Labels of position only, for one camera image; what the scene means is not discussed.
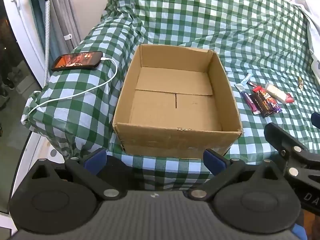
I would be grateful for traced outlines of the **white door frame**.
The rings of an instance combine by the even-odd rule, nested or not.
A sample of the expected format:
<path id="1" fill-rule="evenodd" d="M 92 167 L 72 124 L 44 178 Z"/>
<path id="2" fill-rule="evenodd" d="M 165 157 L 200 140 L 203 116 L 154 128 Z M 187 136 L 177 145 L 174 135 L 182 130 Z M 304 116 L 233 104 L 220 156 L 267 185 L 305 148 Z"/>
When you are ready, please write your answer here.
<path id="1" fill-rule="evenodd" d="M 44 86 L 44 52 L 30 0 L 3 0 L 17 44 L 41 87 Z"/>

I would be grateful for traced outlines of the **purple candy bar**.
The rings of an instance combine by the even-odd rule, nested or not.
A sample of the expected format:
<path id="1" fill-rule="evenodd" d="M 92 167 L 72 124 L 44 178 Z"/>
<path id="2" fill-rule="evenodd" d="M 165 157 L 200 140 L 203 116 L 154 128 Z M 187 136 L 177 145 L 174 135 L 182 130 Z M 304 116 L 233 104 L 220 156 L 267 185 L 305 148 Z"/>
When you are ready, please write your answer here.
<path id="1" fill-rule="evenodd" d="M 282 112 L 282 109 L 281 109 L 281 107 L 280 107 L 280 105 L 278 103 L 272 102 L 271 105 L 272 105 L 272 108 L 274 109 L 275 113 Z"/>

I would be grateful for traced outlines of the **red snack packet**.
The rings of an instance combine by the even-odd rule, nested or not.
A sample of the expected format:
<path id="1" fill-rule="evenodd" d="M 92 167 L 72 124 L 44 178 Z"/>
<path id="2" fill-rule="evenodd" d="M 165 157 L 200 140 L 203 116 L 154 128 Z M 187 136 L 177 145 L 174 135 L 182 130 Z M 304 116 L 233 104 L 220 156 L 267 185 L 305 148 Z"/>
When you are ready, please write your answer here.
<path id="1" fill-rule="evenodd" d="M 285 103 L 293 103 L 295 100 L 290 94 L 286 94 Z"/>

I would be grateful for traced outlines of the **grey curtain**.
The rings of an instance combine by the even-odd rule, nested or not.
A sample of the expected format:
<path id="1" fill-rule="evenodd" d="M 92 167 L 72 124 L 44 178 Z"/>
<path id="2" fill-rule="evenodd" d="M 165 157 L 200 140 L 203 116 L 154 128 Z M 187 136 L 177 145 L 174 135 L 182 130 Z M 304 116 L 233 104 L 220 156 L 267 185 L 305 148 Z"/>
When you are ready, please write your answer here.
<path id="1" fill-rule="evenodd" d="M 37 32 L 44 46 L 45 1 L 30 1 Z M 49 23 L 49 51 L 52 59 L 70 53 L 80 43 L 80 30 L 72 0 L 50 0 Z"/>

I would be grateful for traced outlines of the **open cardboard box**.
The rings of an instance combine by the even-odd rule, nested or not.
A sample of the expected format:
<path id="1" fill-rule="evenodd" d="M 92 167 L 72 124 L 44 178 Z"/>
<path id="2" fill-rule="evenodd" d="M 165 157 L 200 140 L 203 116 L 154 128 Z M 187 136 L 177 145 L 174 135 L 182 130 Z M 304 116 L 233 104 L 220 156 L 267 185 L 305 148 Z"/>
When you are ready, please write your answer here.
<path id="1" fill-rule="evenodd" d="M 200 159 L 224 155 L 242 135 L 231 85 L 210 49 L 141 44 L 113 119 L 125 153 Z"/>

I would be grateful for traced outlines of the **black smartphone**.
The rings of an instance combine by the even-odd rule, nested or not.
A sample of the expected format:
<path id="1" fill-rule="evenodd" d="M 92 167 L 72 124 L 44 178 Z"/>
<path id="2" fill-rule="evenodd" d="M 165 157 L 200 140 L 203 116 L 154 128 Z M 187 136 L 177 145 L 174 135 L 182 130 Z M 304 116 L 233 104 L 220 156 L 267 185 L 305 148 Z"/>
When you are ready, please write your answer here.
<path id="1" fill-rule="evenodd" d="M 89 51 L 71 53 L 59 56 L 53 63 L 52 72 L 72 69 L 95 69 L 99 65 L 103 53 L 101 51 Z"/>

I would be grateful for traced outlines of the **light blue stick packet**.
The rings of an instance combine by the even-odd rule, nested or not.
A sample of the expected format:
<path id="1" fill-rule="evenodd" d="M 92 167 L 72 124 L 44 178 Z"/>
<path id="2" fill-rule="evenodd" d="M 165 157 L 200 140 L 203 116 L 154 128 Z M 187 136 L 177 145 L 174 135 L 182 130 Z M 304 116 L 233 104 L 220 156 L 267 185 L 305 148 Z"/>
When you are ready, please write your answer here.
<path id="1" fill-rule="evenodd" d="M 245 76 L 245 78 L 240 82 L 243 86 L 245 86 L 248 81 L 250 80 L 250 78 L 253 76 L 252 73 L 247 73 L 247 75 Z"/>

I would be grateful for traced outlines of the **orange red chip packet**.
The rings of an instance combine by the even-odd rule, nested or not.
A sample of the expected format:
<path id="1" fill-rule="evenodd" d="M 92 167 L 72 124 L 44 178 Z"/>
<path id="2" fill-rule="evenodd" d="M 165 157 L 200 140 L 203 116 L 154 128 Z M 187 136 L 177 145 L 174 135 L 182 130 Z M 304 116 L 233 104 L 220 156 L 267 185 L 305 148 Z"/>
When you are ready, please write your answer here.
<path id="1" fill-rule="evenodd" d="M 270 96 L 270 94 L 268 94 L 268 92 L 266 92 L 264 90 L 261 93 L 262 93 L 264 99 L 269 104 L 269 106 L 275 109 L 277 107 L 276 100 L 274 98 L 272 98 L 272 96 Z"/>

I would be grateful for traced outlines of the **clear pack of crackers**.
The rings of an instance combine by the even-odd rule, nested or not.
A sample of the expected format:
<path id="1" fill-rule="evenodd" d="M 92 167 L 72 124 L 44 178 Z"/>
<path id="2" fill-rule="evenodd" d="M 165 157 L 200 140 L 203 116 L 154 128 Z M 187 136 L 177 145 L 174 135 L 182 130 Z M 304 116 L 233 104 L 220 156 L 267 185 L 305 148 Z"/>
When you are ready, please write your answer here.
<path id="1" fill-rule="evenodd" d="M 277 99 L 281 103 L 286 104 L 287 94 L 284 91 L 280 90 L 269 82 L 266 84 L 265 90 L 268 92 L 268 94 L 270 94 L 270 96 Z"/>

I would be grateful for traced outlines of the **purple tube snack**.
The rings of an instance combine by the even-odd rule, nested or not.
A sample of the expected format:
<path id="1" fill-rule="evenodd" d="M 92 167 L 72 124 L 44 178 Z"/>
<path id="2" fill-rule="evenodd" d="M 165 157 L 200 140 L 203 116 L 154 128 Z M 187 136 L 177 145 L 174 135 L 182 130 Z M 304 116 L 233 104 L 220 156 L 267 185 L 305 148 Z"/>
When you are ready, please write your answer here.
<path id="1" fill-rule="evenodd" d="M 241 84 L 235 84 L 236 89 L 239 91 L 242 98 L 245 100 L 245 102 L 248 104 L 249 108 L 251 109 L 252 113 L 254 115 L 260 114 L 260 111 L 255 106 L 252 99 L 249 97 L 249 94 L 245 91 L 244 87 Z"/>

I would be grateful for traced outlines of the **black chocolate bar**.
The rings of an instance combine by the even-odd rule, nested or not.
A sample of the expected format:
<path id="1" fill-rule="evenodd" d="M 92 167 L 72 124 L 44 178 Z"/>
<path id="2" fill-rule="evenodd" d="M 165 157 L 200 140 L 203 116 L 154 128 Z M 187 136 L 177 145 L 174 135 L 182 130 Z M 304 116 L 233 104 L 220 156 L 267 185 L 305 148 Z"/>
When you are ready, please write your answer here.
<path id="1" fill-rule="evenodd" d="M 249 96 L 257 109 L 260 111 L 260 114 L 263 118 L 268 117 L 274 112 L 273 107 L 269 104 L 269 102 L 265 99 L 263 94 L 254 93 Z"/>

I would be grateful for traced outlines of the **gold snack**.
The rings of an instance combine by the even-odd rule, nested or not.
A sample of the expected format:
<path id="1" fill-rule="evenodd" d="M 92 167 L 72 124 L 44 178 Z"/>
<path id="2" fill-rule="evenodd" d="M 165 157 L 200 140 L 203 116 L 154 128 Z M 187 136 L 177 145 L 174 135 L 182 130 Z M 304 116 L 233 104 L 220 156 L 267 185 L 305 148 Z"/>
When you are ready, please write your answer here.
<path id="1" fill-rule="evenodd" d="M 300 76 L 298 77 L 298 87 L 300 90 L 303 90 L 304 87 L 303 79 Z"/>

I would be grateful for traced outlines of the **white plastic sheet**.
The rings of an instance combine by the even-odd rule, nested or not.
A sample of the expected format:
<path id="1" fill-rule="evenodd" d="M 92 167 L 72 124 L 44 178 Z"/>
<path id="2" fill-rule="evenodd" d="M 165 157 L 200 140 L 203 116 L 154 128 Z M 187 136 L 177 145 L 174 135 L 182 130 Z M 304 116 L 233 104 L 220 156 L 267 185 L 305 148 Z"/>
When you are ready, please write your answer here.
<path id="1" fill-rule="evenodd" d="M 307 19 L 307 34 L 309 50 L 312 57 L 311 69 L 319 83 L 319 11 L 311 0 L 291 0 L 291 4 L 297 6 Z"/>

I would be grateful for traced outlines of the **red kitkat style bar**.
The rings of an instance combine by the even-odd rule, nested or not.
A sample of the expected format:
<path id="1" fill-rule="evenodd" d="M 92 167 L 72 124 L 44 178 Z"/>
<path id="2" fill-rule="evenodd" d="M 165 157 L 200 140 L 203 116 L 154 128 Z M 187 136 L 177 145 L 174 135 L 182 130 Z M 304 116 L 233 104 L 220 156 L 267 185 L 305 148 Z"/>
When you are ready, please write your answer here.
<path id="1" fill-rule="evenodd" d="M 261 94 L 265 94 L 266 93 L 265 90 L 263 89 L 263 87 L 261 87 L 261 86 L 255 86 L 252 90 L 255 93 L 261 93 Z"/>

